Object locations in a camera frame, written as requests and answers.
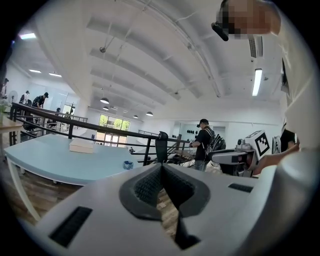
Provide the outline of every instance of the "black slot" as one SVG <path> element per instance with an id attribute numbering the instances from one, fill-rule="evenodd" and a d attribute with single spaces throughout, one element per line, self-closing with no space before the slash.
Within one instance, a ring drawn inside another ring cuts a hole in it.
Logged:
<path id="1" fill-rule="evenodd" d="M 240 190 L 240 191 L 247 192 L 247 193 L 250 193 L 253 189 L 252 186 L 240 185 L 240 184 L 236 184 L 236 183 L 230 184 L 228 186 L 228 188 L 232 188 L 234 190 Z"/>
<path id="2" fill-rule="evenodd" d="M 59 245 L 68 247 L 91 212 L 90 208 L 77 207 L 49 237 Z"/>

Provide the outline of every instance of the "ceiling light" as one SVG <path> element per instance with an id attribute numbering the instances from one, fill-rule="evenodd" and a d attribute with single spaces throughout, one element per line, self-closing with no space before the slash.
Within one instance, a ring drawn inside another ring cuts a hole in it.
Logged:
<path id="1" fill-rule="evenodd" d="M 34 73 L 41 73 L 41 71 L 39 70 L 34 70 L 34 69 L 29 69 L 30 72 L 34 72 Z"/>
<path id="2" fill-rule="evenodd" d="M 253 85 L 253 91 L 252 96 L 257 96 L 261 84 L 261 78 L 262 78 L 262 69 L 258 68 L 255 70 L 255 77 L 254 77 L 254 85 Z"/>
<path id="3" fill-rule="evenodd" d="M 54 76 L 54 77 L 60 77 L 60 78 L 61 78 L 61 75 L 59 75 L 59 74 L 49 73 L 49 75 Z"/>
<path id="4" fill-rule="evenodd" d="M 100 99 L 100 101 L 104 104 L 109 104 L 109 100 L 105 97 L 103 97 L 102 99 Z"/>
<path id="5" fill-rule="evenodd" d="M 29 34 L 21 34 L 21 35 L 19 35 L 19 37 L 22 40 L 25 40 L 25 39 L 36 38 L 36 35 L 35 35 L 35 33 L 29 33 Z"/>

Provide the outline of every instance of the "hand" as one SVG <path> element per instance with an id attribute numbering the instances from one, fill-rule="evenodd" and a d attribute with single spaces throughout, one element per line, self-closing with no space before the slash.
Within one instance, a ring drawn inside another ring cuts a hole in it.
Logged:
<path id="1" fill-rule="evenodd" d="M 269 166 L 269 157 L 268 155 L 265 155 L 264 157 L 262 157 L 259 161 L 258 166 L 254 169 L 253 174 L 252 175 L 258 175 L 262 172 L 263 168 Z"/>

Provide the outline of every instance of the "fan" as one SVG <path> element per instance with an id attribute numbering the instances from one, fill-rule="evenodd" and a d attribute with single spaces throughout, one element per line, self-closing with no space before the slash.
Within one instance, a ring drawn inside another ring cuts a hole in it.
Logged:
<path id="1" fill-rule="evenodd" d="M 10 91 L 8 95 L 8 102 L 9 103 L 16 103 L 18 101 L 18 93 L 15 90 Z"/>

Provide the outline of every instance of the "black cap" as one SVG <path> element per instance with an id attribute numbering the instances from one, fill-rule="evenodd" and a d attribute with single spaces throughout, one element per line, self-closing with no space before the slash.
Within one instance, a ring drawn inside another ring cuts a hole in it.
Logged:
<path id="1" fill-rule="evenodd" d="M 209 124 L 209 121 L 208 121 L 207 119 L 201 119 L 201 120 L 200 120 L 200 123 L 199 123 L 199 124 L 197 124 L 197 125 L 196 125 L 196 127 L 198 127 L 198 128 L 199 128 L 201 123 Z"/>

